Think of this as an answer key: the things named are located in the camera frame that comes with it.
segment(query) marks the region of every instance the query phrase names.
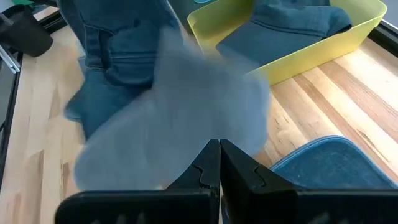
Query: blue fabric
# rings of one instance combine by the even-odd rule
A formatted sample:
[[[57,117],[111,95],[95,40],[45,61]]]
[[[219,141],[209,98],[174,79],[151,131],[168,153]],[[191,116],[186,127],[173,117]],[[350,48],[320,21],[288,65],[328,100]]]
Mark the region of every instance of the blue fabric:
[[[276,163],[271,170],[307,189],[396,189],[397,185],[350,140],[316,139]]]
[[[165,0],[58,0],[58,5],[86,52],[85,80],[65,116],[80,122],[89,138],[151,88],[160,28],[178,29],[178,22]]]
[[[257,65],[205,58],[175,36],[164,37],[153,88],[87,141],[74,169],[81,190],[166,187],[209,139],[229,139],[251,156],[266,143],[269,84],[243,73]]]
[[[216,47],[228,49],[265,65],[351,28],[344,10],[322,0],[256,1],[250,20]]]

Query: blue denim jeans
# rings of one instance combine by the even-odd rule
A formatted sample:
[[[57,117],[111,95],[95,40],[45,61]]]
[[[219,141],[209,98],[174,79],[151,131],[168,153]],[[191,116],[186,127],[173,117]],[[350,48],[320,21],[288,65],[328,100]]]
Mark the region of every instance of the blue denim jeans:
[[[85,81],[65,109],[89,138],[152,86],[160,30],[177,29],[164,0],[57,0],[85,50]]]

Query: wooden table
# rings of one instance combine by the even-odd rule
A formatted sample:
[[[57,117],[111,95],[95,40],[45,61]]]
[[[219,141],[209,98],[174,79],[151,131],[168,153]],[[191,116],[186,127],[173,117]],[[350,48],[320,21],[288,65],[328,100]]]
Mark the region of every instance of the wooden table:
[[[82,82],[77,39],[66,27],[51,49],[24,56],[0,193],[0,223],[52,223],[78,192],[73,163],[84,141],[63,108]],[[398,59],[371,40],[357,51],[272,87],[269,141],[257,157],[271,166],[321,136],[344,135],[398,181]]]

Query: black object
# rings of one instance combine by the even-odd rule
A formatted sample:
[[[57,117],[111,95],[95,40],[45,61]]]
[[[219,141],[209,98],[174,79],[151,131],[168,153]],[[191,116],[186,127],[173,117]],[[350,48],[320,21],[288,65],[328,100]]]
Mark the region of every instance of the black object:
[[[3,123],[0,125],[0,132],[4,129],[5,125],[6,125],[6,121],[3,121]]]
[[[382,20],[368,37],[382,48],[398,57],[398,30]]]
[[[58,31],[67,26],[67,22],[65,22],[65,20],[61,16],[60,11],[56,11],[40,20],[40,25],[45,29],[46,32],[52,34],[55,31]]]
[[[46,52],[52,45],[50,34],[40,25],[31,10],[23,5],[12,6],[3,14],[14,23],[0,23],[0,42],[37,57]]]
[[[166,190],[82,192],[61,203],[55,223],[218,223],[220,173],[224,224],[398,222],[398,190],[304,189],[211,140]]]
[[[18,52],[17,61],[19,64],[22,63],[23,53]],[[6,166],[8,143],[10,140],[12,119],[14,117],[15,102],[17,100],[17,91],[19,84],[19,77],[21,72],[17,72],[14,75],[14,80],[12,81],[12,88],[10,92],[10,97],[7,106],[6,119],[4,120],[4,129],[2,131],[1,141],[0,141],[0,192],[2,187],[2,178],[4,175],[4,168]]]
[[[211,140],[166,190],[79,193],[61,203],[55,223],[217,224],[220,157],[220,144]]]

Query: yellow plastic tray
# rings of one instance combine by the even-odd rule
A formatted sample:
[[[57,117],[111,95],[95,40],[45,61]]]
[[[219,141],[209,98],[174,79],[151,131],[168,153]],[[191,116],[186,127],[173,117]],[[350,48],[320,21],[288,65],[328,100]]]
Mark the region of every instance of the yellow plastic tray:
[[[218,54],[216,45],[249,20],[254,0],[218,0],[193,11],[188,23],[203,53]],[[268,74],[270,85],[333,60],[357,49],[387,12],[380,0],[331,0],[343,8],[353,21],[348,32],[334,35],[302,50],[259,67]]]

